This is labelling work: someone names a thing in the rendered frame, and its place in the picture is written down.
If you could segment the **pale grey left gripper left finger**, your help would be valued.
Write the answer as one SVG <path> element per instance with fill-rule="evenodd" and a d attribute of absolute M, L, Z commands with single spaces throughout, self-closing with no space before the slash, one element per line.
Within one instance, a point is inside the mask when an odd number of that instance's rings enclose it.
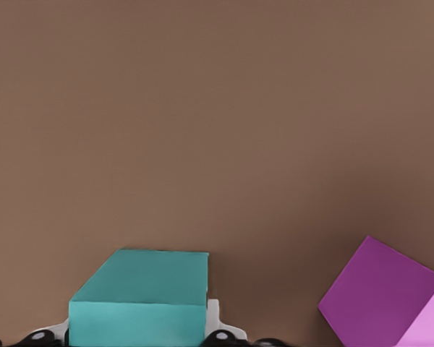
<path fill-rule="evenodd" d="M 67 347 L 69 319 L 47 327 L 41 327 L 32 331 L 15 347 Z"/>

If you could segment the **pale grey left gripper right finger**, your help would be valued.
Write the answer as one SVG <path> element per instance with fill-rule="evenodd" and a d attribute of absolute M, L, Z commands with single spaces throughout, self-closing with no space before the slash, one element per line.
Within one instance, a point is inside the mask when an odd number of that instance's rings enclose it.
<path fill-rule="evenodd" d="M 243 329 L 221 321 L 218 299 L 209 299 L 207 302 L 205 338 L 201 347 L 249 347 L 247 334 Z"/>

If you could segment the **teal blue cube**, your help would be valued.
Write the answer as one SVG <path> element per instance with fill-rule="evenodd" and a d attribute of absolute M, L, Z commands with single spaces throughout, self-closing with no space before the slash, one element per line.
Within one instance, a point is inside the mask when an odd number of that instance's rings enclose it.
<path fill-rule="evenodd" d="M 74 347 L 197 347 L 207 252 L 116 250 L 69 301 Z"/>

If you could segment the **purple cube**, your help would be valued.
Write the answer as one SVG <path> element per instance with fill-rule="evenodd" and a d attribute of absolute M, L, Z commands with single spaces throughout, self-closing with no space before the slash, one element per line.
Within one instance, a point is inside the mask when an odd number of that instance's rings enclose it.
<path fill-rule="evenodd" d="M 371 236 L 318 309 L 344 347 L 434 347 L 434 271 Z"/>

